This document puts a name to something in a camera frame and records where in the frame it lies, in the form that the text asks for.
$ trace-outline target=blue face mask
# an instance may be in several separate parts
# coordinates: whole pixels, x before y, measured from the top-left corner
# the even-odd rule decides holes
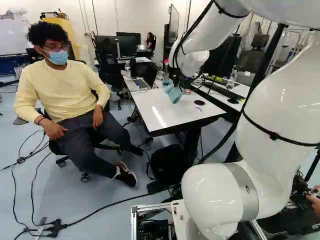
[[[49,51],[50,58],[48,60],[56,65],[64,65],[68,60],[68,52],[61,50],[58,52]]]

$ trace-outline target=water bottle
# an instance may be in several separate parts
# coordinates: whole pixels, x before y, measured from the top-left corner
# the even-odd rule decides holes
[[[162,84],[164,86],[169,85],[169,63],[167,59],[164,61],[164,78],[162,80]]]
[[[125,63],[124,69],[125,69],[125,76],[126,76],[127,78],[131,78],[130,64],[129,64],[128,61]]]
[[[227,84],[226,84],[226,89],[233,89],[235,86],[235,82],[237,80],[237,76],[238,76],[238,71],[237,70],[233,70],[233,72],[231,73],[230,79],[228,80]]]

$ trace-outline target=dark gray pants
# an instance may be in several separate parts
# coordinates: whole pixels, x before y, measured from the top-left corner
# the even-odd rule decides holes
[[[132,145],[128,131],[117,122],[111,113],[104,111],[103,116],[103,124],[97,128],[98,133],[120,145],[121,148],[130,149]],[[108,178],[112,178],[116,174],[117,169],[113,164],[95,154],[89,134],[89,131],[94,131],[93,111],[60,121],[58,124],[68,131],[57,140],[57,143],[81,172],[98,174]]]

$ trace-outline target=eyeglasses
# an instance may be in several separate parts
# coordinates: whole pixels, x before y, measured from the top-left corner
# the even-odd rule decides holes
[[[59,52],[60,50],[68,51],[70,46],[68,44],[61,44],[61,45],[49,44],[49,45],[44,45],[44,47],[50,49],[52,52]]]

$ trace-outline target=man's hand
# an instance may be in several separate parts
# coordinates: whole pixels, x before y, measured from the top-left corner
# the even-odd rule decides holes
[[[320,199],[315,196],[306,196],[310,202],[312,202],[312,208],[314,209],[315,214],[320,218]]]
[[[104,108],[101,105],[95,105],[95,109],[93,111],[93,128],[97,130],[97,128],[104,123]]]
[[[68,129],[64,128],[63,126],[50,121],[49,119],[43,119],[40,124],[43,127],[45,133],[51,140],[57,140],[65,135],[65,131]]]

